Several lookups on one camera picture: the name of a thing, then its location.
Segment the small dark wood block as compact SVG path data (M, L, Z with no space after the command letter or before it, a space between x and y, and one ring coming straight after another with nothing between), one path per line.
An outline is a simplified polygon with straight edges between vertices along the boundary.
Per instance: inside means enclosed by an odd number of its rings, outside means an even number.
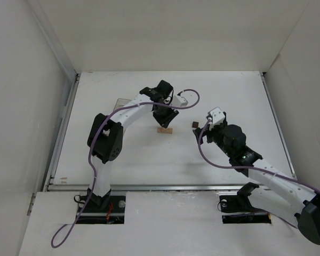
M199 122L193 122L192 123L192 128L198 128Z

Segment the long light wood block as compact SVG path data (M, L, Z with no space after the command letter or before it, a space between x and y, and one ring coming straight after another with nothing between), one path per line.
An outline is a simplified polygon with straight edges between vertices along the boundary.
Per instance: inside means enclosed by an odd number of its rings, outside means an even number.
M173 128L158 127L158 128L157 128L157 133L172 134L172 133L173 133Z

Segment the clear plastic box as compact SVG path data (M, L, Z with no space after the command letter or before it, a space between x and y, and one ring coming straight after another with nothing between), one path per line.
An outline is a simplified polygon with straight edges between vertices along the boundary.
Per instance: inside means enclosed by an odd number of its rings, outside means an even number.
M128 104L131 100L130 99L123 99L123 98L118 98L113 111L120 109L122 107L124 107L126 104Z

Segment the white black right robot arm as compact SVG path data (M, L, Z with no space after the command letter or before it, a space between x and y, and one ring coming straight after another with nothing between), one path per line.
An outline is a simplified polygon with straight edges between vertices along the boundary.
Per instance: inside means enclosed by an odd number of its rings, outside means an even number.
M246 145L242 129L227 121L193 131L216 144L229 158L232 169L252 179L236 195L220 196L223 213L266 211L298 228L310 242L320 245L320 190L302 184L275 169Z

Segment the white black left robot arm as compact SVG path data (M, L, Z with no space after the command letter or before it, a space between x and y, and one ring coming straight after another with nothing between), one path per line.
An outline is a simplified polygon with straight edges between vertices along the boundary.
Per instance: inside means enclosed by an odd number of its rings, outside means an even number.
M92 164L96 169L95 185L90 185L87 195L91 195L90 205L103 210L109 204L111 165L122 151L123 135L128 126L141 116L152 113L153 118L162 128L167 128L170 122L179 114L169 107L152 105L153 102L169 105L167 98L173 98L173 86L161 80L154 87L146 87L126 104L128 109L120 108L119 112L109 117L99 113L93 121L87 145L92 147Z

